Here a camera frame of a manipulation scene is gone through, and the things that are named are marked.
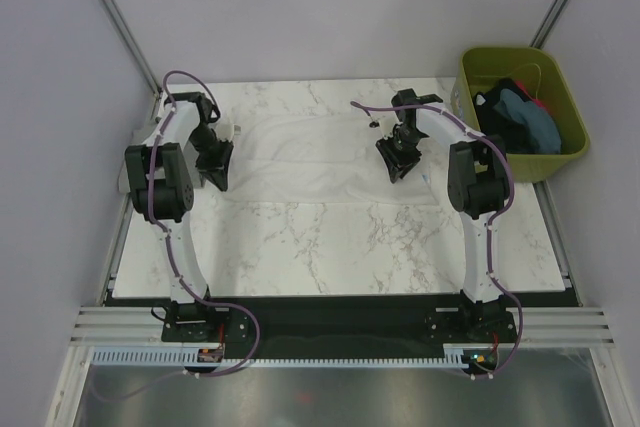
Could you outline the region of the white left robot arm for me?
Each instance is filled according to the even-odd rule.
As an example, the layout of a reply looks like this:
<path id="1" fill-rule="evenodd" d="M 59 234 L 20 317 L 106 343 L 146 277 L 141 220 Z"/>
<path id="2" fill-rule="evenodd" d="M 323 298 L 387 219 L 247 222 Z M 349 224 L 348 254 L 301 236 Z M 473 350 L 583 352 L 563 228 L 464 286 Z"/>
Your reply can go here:
<path id="1" fill-rule="evenodd" d="M 192 304 L 208 296 L 191 235 L 195 201 L 191 172 L 219 191 L 228 189 L 232 135 L 219 136 L 220 111 L 202 92 L 177 93 L 165 100 L 157 125 L 128 146 L 124 154 L 133 207 L 151 224 L 163 248 L 170 299 Z"/>

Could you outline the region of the dark clothes pile in bin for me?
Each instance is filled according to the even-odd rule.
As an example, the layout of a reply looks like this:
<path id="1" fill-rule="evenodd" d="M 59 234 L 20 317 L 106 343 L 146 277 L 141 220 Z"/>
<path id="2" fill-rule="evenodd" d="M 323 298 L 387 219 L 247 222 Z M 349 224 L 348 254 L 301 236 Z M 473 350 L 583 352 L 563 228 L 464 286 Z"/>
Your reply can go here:
<path id="1" fill-rule="evenodd" d="M 500 136 L 511 154 L 556 155 L 562 140 L 548 109 L 523 84 L 502 78 L 487 92 L 478 92 L 473 105 L 480 130 Z"/>

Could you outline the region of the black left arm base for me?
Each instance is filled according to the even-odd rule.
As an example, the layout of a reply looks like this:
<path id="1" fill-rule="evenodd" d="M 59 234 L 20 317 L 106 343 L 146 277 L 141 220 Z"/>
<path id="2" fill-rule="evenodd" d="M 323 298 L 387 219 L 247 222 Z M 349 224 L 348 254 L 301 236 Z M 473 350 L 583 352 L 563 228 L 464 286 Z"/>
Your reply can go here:
<path id="1" fill-rule="evenodd" d="M 234 344 L 255 339 L 255 326 L 249 316 L 230 307 L 169 302 L 154 304 L 150 313 L 162 323 L 163 342 Z"/>

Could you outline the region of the aluminium front frame rail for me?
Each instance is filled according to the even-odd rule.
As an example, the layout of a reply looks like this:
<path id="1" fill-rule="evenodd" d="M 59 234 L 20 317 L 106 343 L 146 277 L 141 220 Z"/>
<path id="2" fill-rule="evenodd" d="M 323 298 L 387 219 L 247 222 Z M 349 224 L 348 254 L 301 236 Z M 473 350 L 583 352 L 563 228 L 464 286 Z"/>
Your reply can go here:
<path id="1" fill-rule="evenodd" d="M 513 314 L 517 337 L 513 346 L 591 347 L 611 344 L 613 336 L 604 313 L 591 308 L 525 308 Z M 348 310 L 266 310 L 257 312 L 253 322 L 261 341 L 335 340 L 344 342 L 357 336 L 382 340 L 422 338 L 435 344 L 488 345 L 490 343 L 442 342 L 427 331 L 426 313 L 410 313 L 407 309 L 371 311 Z M 83 308 L 75 322 L 71 342 L 77 345 L 138 345 L 162 343 L 162 323 L 142 308 Z"/>

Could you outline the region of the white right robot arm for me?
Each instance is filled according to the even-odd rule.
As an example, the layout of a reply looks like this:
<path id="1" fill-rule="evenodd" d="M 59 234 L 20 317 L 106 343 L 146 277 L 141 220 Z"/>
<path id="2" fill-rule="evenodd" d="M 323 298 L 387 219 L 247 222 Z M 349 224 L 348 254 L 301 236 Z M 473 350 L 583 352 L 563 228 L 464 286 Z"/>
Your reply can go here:
<path id="1" fill-rule="evenodd" d="M 443 108 L 435 94 L 419 96 L 412 89 L 391 99 L 397 123 L 376 142 L 392 183 L 403 179 L 421 160 L 424 138 L 448 149 L 447 195 L 460 214 L 466 271 L 462 293 L 473 303 L 498 300 L 497 218 L 513 203 L 513 178 L 502 140 L 487 137 Z"/>

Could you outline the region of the olive green plastic bin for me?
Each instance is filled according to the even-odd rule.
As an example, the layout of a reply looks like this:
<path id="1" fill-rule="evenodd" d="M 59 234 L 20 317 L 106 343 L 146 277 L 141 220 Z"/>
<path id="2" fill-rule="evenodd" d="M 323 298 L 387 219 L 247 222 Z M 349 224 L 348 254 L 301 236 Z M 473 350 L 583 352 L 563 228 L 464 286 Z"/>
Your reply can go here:
<path id="1" fill-rule="evenodd" d="M 535 48 L 468 49 L 459 61 L 451 105 L 466 124 L 502 139 L 518 182 L 544 181 L 590 146 L 561 70 Z"/>

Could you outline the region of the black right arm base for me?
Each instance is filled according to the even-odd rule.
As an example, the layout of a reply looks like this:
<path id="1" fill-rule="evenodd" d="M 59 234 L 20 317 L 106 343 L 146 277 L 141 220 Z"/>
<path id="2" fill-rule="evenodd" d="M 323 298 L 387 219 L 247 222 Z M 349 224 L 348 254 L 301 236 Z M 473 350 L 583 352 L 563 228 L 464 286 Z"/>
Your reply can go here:
<path id="1" fill-rule="evenodd" d="M 517 337 L 513 314 L 503 296 L 489 302 L 472 301 L 463 293 L 453 307 L 436 307 L 425 317 L 427 331 L 442 342 L 514 342 Z"/>

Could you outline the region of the white t-shirt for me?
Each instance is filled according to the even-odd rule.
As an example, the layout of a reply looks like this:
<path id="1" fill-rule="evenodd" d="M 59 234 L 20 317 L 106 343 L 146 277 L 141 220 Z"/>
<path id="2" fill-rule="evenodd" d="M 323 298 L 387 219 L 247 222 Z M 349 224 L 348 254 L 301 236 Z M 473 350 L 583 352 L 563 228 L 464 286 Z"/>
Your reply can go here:
<path id="1" fill-rule="evenodd" d="M 240 123 L 225 197 L 235 202 L 435 205 L 420 162 L 396 183 L 362 114 L 261 116 Z"/>

